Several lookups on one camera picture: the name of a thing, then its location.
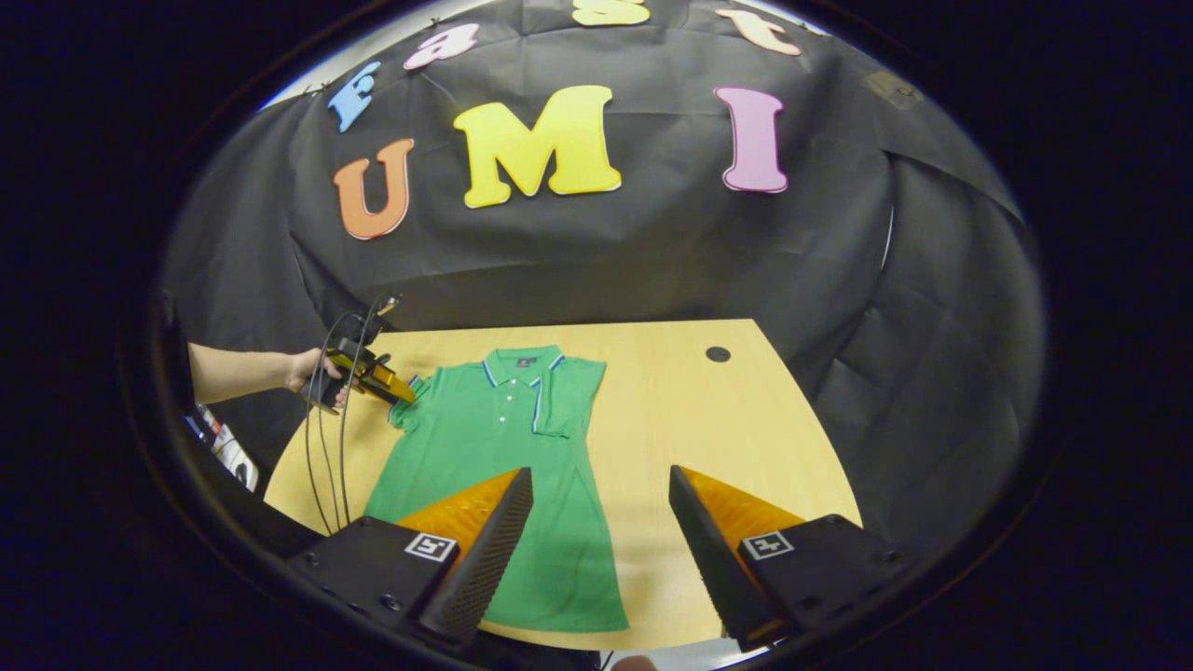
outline human arm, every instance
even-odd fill
[[[230,352],[193,343],[187,344],[194,401],[214,404],[268,389],[298,392],[319,367],[319,349],[297,355],[282,352]],[[328,375],[342,375],[323,359]]]

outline letter m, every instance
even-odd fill
[[[484,208],[509,199],[509,186],[497,177],[499,161],[523,193],[538,193],[552,152],[551,191],[593,193],[620,186],[622,173],[608,165],[605,152],[604,109],[612,98],[605,86],[561,88],[543,106],[534,130],[527,130],[501,103],[460,113],[455,127],[468,137],[472,179],[464,204]]]

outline orange letter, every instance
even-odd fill
[[[359,240],[379,238],[397,228],[406,217],[409,205],[406,185],[406,155],[414,147],[414,140],[398,140],[377,152],[377,160],[385,166],[385,190],[389,202],[379,213],[370,213],[365,205],[365,168],[369,159],[360,159],[340,168],[332,181],[340,190],[340,218],[348,235]]]
[[[740,10],[717,10],[717,14],[733,20],[734,25],[737,26],[737,32],[742,33],[742,37],[749,39],[754,44],[758,44],[762,49],[769,49],[771,51],[786,54],[789,56],[798,56],[799,54],[803,54],[803,51],[799,50],[799,47],[780,42],[774,33],[784,32],[784,30],[767,20],[764,20],[762,17],[758,14],[742,12]]]

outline blue letter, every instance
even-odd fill
[[[340,115],[340,133],[344,133],[352,125],[352,122],[357,121],[360,112],[365,111],[369,103],[372,100],[370,96],[365,96],[372,91],[372,78],[369,73],[379,68],[379,62],[372,62],[365,66],[365,69],[357,73],[356,76],[348,80],[348,84],[340,90],[339,93],[332,97],[332,101],[327,104],[328,107],[335,107],[335,112]]]

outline shirt sleeve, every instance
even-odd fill
[[[419,421],[427,414],[427,407],[434,398],[435,382],[440,375],[432,375],[422,380],[418,375],[410,380],[408,387],[414,392],[414,402],[409,404],[401,399],[389,408],[389,423],[406,432],[414,431]]]
[[[545,421],[536,432],[545,436],[583,436],[588,432],[593,399],[605,377],[605,362],[564,358],[543,388],[550,402]]]

